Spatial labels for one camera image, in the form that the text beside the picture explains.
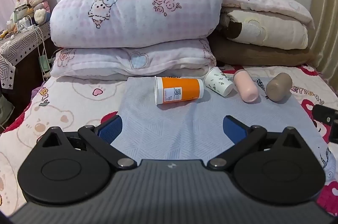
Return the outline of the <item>black device at right edge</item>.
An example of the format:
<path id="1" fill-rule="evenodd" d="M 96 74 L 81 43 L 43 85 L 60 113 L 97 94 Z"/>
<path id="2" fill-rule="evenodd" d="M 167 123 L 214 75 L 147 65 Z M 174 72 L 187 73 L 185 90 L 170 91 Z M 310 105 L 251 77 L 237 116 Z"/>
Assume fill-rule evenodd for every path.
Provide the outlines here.
<path id="1" fill-rule="evenodd" d="M 329 132 L 329 142 L 337 144 L 337 110 L 323 106 L 315 105 L 312 109 L 314 120 L 328 125 L 331 129 Z"/>

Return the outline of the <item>pink checked folded quilt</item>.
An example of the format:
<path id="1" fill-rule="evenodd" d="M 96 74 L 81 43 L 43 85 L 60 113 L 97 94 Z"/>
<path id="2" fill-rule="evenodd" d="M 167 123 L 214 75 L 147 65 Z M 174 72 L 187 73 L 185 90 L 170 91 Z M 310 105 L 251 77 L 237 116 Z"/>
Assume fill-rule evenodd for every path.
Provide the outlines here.
<path id="1" fill-rule="evenodd" d="M 51 39 L 63 48 L 141 48 L 205 38 L 218 26 L 223 0 L 60 0 Z"/>

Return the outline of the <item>pink cream folded blanket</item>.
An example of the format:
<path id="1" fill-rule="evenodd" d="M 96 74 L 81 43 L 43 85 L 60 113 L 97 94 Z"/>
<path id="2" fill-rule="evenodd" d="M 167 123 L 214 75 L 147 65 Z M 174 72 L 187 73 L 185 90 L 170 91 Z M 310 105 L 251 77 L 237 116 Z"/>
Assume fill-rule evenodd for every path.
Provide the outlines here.
<path id="1" fill-rule="evenodd" d="M 295 0 L 223 0 L 219 24 L 232 41 L 282 50 L 305 50 L 314 28 Z"/>

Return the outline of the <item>pink heart pillow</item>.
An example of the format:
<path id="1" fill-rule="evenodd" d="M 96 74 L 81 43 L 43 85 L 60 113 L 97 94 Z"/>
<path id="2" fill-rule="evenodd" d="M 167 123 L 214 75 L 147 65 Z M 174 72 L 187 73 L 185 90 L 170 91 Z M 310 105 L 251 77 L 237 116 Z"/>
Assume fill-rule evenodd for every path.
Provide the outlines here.
<path id="1" fill-rule="evenodd" d="M 62 49 L 51 76 L 121 80 L 129 76 L 204 76 L 216 59 L 206 39 L 160 43 L 144 48 Z"/>

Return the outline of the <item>brown pillow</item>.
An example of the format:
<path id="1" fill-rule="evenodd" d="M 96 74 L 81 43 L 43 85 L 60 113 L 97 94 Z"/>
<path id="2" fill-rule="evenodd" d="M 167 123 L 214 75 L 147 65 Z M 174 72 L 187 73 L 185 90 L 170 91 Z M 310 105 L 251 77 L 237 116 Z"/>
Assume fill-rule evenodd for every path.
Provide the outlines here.
<path id="1" fill-rule="evenodd" d="M 237 43 L 228 39 L 209 39 L 211 52 L 224 64 L 241 66 L 298 66 L 314 59 L 309 49 L 282 50 Z"/>

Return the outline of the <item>grey patterned cloth mat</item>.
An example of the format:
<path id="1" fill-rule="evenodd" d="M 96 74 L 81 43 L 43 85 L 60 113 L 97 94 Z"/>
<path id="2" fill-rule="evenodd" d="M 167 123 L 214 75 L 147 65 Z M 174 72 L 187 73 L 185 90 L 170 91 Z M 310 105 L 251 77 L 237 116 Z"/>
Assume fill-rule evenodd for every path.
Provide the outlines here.
<path id="1" fill-rule="evenodd" d="M 154 78 L 129 78 L 118 111 L 122 130 L 112 145 L 136 162 L 208 162 L 234 144 L 223 129 L 224 117 L 230 115 L 247 126 L 260 125 L 270 132 L 294 127 L 317 157 L 326 180 L 335 179 L 335 157 L 295 97 L 274 103 L 261 94 L 256 102 L 245 103 L 236 92 L 222 97 L 206 89 L 198 100 L 157 105 L 154 87 Z"/>

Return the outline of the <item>brown plastic cup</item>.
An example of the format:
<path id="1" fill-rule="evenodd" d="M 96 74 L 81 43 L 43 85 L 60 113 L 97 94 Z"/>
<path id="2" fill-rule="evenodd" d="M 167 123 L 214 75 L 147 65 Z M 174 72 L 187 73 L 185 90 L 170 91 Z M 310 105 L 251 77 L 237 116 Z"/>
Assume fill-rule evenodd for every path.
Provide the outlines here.
<path id="1" fill-rule="evenodd" d="M 279 73 L 266 85 L 266 95 L 270 100 L 280 102 L 290 94 L 292 84 L 292 79 L 287 73 Z"/>

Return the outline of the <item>beige curtain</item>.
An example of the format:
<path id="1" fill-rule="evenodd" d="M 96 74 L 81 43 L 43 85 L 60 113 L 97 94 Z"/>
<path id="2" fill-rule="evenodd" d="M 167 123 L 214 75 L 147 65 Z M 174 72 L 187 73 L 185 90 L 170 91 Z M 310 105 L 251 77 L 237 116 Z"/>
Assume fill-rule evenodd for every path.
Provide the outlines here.
<path id="1" fill-rule="evenodd" d="M 337 90 L 337 0 L 312 0 L 315 29 L 309 33 L 313 66 Z"/>

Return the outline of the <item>white paper cup green print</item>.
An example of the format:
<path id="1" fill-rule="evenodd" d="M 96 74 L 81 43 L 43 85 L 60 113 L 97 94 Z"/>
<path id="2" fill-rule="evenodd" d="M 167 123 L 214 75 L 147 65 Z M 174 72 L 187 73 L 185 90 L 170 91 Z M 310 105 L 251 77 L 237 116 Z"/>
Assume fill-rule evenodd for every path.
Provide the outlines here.
<path id="1" fill-rule="evenodd" d="M 212 68 L 204 77 L 204 85 L 226 97 L 234 88 L 233 82 L 218 68 Z"/>

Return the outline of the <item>clutter on bedside table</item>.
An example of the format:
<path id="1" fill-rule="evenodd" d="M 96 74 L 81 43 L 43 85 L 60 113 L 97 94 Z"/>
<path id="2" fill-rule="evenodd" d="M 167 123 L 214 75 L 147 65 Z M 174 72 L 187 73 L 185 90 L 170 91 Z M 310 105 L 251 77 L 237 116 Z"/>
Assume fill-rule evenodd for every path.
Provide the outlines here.
<path id="1" fill-rule="evenodd" d="M 28 28 L 32 25 L 33 16 L 34 10 L 28 5 L 27 0 L 23 0 L 23 2 L 17 0 L 10 20 L 6 22 L 6 28 L 1 31 L 1 39 Z"/>

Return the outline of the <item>orange white paper cup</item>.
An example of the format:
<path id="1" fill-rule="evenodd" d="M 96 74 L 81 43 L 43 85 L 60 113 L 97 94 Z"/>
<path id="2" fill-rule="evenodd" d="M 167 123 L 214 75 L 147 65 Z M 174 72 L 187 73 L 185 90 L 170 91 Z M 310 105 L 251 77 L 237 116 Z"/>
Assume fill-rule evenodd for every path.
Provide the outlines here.
<path id="1" fill-rule="evenodd" d="M 162 105 L 203 98 L 204 83 L 196 78 L 155 77 L 155 103 Z"/>

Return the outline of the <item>pink plastic cup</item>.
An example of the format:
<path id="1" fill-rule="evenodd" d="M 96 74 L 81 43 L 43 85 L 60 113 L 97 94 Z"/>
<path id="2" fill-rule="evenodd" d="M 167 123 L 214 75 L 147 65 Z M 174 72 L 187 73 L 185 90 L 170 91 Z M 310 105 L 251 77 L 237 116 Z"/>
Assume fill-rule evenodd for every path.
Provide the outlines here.
<path id="1" fill-rule="evenodd" d="M 257 100 L 258 88 L 247 71 L 238 70 L 234 74 L 233 81 L 244 102 L 252 103 Z"/>

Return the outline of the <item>bedside table patterned cover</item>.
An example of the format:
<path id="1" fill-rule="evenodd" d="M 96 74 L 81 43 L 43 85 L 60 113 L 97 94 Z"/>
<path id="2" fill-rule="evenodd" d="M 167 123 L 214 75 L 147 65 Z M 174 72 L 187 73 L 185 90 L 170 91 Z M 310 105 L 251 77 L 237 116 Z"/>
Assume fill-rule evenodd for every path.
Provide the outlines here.
<path id="1" fill-rule="evenodd" d="M 49 22 L 1 41 L 1 88 L 12 90 L 15 66 L 50 37 Z"/>

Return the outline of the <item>cartoon bear bed sheet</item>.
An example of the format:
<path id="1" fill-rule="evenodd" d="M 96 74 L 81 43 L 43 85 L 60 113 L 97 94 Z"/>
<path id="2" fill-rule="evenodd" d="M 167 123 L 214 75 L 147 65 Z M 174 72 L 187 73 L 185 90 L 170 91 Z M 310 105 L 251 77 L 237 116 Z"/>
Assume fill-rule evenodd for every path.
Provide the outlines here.
<path id="1" fill-rule="evenodd" d="M 293 80 L 291 93 L 310 115 L 314 105 L 337 108 L 337 96 L 321 74 L 308 65 L 298 67 L 244 68 L 253 79 L 273 78 L 281 72 Z M 9 216 L 25 199 L 19 189 L 17 172 L 37 139 L 50 126 L 76 129 L 99 125 L 117 114 L 124 82 L 101 83 L 67 77 L 64 82 L 49 79 L 23 113 L 1 135 L 1 212 Z"/>

